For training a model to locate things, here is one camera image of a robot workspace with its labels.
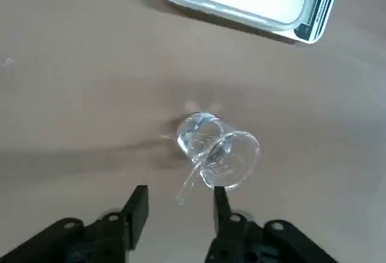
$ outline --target wooden table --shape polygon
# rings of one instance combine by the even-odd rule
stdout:
[[[163,0],[0,0],[0,254],[59,218],[91,222],[149,184],[132,262],[202,262],[212,193],[162,136],[208,110],[261,142],[230,193],[340,262],[386,255],[386,4],[336,0],[324,38],[287,45]]]

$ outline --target beige table surface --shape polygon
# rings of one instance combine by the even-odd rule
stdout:
[[[203,262],[212,193],[162,139],[210,110],[258,137],[230,194],[340,262],[386,251],[386,0],[336,0],[324,38],[287,45],[162,0],[0,0],[0,254],[68,216],[90,223],[149,184],[132,262]]]

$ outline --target clear plastic cup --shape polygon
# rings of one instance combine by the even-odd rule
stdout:
[[[254,170],[260,155],[259,142],[253,135],[206,112],[195,113],[180,124],[177,142],[193,163],[176,197],[180,204],[199,176],[210,188],[223,186],[228,191],[239,187]]]

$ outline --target transparent cup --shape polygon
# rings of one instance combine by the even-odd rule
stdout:
[[[253,172],[260,155],[259,142],[253,135],[206,112],[195,113],[180,124],[177,142],[193,163],[177,194],[179,204],[185,203],[200,176],[212,189],[223,186],[229,191],[239,187]]]

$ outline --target screw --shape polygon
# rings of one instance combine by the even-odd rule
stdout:
[[[279,223],[279,222],[274,222],[272,223],[271,227],[274,229],[274,230],[277,230],[277,231],[283,231],[284,230],[284,226],[282,223]]]
[[[232,216],[230,216],[230,220],[233,222],[240,222],[241,218],[239,215],[233,214]]]
[[[110,221],[110,222],[113,222],[113,221],[116,221],[116,220],[118,220],[118,216],[117,216],[117,215],[111,215],[111,216],[109,216],[109,221]]]
[[[65,229],[71,229],[74,227],[76,224],[74,222],[68,222],[64,225]]]

